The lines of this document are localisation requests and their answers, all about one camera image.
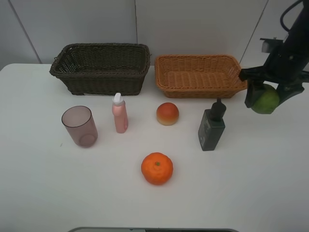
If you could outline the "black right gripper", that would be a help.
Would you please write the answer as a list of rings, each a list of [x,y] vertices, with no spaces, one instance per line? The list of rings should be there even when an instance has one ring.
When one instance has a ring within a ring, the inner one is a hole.
[[[264,65],[242,69],[239,77],[247,81],[246,107],[251,108],[264,94],[264,81],[278,84],[279,105],[302,93],[302,84],[309,81],[309,73],[303,71],[308,62],[308,41],[285,42],[271,51]]]

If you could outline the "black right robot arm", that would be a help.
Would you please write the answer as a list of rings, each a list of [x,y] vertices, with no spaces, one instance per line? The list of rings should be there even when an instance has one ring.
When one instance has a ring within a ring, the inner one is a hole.
[[[303,9],[291,28],[283,22],[284,16],[298,4]],[[304,70],[309,62],[309,2],[297,0],[280,17],[282,28],[288,33],[284,40],[263,38],[262,52],[268,57],[262,66],[243,68],[239,73],[241,81],[247,81],[245,104],[253,107],[265,93],[264,82],[276,83],[279,103],[304,91],[303,83],[309,81],[309,73]]]

